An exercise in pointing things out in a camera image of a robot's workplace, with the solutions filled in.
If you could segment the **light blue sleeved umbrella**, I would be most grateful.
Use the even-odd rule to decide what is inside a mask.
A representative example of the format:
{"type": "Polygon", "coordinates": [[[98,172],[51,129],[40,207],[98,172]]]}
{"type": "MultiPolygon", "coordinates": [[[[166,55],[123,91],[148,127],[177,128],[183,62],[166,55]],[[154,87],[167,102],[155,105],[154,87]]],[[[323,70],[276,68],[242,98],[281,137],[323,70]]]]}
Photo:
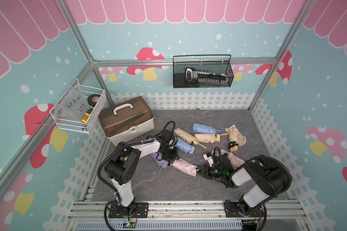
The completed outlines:
{"type": "Polygon", "coordinates": [[[177,147],[178,149],[180,149],[184,153],[193,155],[193,157],[196,160],[196,162],[199,162],[198,158],[194,154],[195,147],[190,145],[190,144],[188,144],[183,139],[177,137],[176,138],[176,145],[175,145],[175,147],[177,147]]]}

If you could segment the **pink umbrella sleeve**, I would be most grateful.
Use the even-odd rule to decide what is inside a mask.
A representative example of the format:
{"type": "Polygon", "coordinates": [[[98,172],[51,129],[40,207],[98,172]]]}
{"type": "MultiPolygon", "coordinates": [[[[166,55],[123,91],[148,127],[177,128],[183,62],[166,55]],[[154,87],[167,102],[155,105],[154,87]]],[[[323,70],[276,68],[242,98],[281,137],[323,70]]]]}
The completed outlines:
{"type": "Polygon", "coordinates": [[[237,169],[238,167],[240,167],[241,165],[243,165],[245,163],[244,160],[236,157],[233,153],[227,151],[227,150],[224,150],[224,149],[221,149],[220,150],[221,152],[221,155],[226,155],[228,160],[230,161],[231,163],[231,166],[233,169],[237,169]]]}

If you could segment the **beige umbrella sleeve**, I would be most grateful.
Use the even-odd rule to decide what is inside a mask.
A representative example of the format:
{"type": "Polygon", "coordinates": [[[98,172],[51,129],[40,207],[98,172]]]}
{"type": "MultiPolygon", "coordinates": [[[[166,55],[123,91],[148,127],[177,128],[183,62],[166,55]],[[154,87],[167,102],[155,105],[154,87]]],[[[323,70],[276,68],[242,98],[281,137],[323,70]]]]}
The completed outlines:
{"type": "Polygon", "coordinates": [[[235,125],[230,126],[225,131],[228,134],[229,147],[245,145],[246,137],[239,132],[239,129],[235,125]]]}

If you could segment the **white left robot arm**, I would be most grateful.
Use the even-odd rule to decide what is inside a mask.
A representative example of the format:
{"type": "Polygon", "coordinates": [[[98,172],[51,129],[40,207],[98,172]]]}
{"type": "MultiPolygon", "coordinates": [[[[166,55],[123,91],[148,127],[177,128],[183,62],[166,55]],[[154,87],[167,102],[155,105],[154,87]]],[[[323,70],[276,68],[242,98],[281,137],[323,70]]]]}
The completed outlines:
{"type": "Polygon", "coordinates": [[[107,202],[104,218],[147,218],[149,203],[137,203],[132,192],[131,179],[138,162],[152,155],[159,164],[170,166],[178,160],[174,135],[175,122],[169,121],[156,135],[146,140],[128,144],[120,142],[114,152],[106,157],[97,170],[98,179],[110,187],[117,199],[107,202]]]}

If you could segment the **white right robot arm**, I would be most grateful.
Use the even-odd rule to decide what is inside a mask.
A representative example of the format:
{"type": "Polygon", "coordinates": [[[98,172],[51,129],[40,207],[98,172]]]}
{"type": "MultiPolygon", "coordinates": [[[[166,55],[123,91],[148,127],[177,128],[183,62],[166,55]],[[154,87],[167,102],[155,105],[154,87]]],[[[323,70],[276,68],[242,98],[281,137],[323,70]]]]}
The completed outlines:
{"type": "Polygon", "coordinates": [[[292,176],[280,161],[259,155],[244,161],[234,154],[215,147],[205,154],[206,163],[196,167],[198,175],[236,189],[248,182],[254,186],[237,202],[224,201],[226,217],[263,218],[265,204],[289,189],[292,176]]]}

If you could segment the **pink sleeved umbrella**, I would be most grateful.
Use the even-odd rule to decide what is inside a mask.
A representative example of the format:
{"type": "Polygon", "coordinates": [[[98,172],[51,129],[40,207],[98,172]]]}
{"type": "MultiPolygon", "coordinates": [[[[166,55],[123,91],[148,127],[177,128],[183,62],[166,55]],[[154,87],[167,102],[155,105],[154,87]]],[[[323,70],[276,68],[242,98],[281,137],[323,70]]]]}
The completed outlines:
{"type": "Polygon", "coordinates": [[[183,159],[178,159],[178,160],[175,160],[171,166],[173,166],[174,168],[188,174],[188,175],[191,175],[193,177],[196,177],[197,176],[197,170],[196,168],[198,166],[194,165],[194,164],[191,164],[189,163],[188,161],[186,160],[183,160],[183,159]]]}

